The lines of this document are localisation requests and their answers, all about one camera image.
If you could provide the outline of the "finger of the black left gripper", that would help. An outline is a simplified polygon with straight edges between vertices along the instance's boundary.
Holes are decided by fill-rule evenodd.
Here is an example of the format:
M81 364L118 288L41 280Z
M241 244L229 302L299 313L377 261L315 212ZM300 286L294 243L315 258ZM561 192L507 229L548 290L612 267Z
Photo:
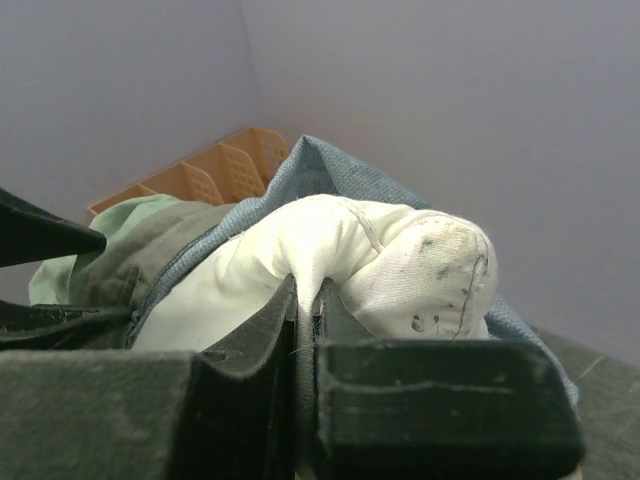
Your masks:
M1 267L101 252L106 238L1 190Z
M1 349L119 348L130 321L127 307L26 306L2 301Z

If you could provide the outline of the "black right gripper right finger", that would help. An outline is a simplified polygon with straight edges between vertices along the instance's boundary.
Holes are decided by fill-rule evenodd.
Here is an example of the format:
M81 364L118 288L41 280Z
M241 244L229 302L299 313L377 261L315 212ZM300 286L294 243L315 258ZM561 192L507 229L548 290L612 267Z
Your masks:
M320 479L560 479L585 454L560 375L523 341L381 340L331 280L312 310Z

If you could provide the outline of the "blue and beige pillowcase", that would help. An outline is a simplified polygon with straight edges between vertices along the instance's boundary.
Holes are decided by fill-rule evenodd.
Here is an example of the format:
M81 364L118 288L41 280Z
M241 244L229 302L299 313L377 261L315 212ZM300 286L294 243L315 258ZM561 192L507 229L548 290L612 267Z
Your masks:
M128 306L135 313L128 338L134 348L151 310L208 255L278 208L315 195L434 210L382 171L325 141L303 136L261 197L212 206L155 194L122 201L98 214L92 227L105 236L105 249L43 262L29 283L30 302ZM485 321L485 339L540 344L497 293ZM312 315L307 326L297 320L297 331L298 352L308 358Z

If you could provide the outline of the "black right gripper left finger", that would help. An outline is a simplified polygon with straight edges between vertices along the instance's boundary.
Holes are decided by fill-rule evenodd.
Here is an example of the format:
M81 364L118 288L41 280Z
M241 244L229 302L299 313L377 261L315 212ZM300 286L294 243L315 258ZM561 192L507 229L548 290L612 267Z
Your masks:
M1 349L5 479L290 479L296 285L201 351Z

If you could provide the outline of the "white pillow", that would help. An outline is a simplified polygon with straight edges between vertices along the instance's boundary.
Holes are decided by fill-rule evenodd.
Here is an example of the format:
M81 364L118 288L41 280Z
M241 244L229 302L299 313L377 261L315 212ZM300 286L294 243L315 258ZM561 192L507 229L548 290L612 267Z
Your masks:
M285 277L307 326L324 280L374 336L485 339L497 258L476 224L407 205L309 196L201 261L149 313L138 351L201 351L266 305Z

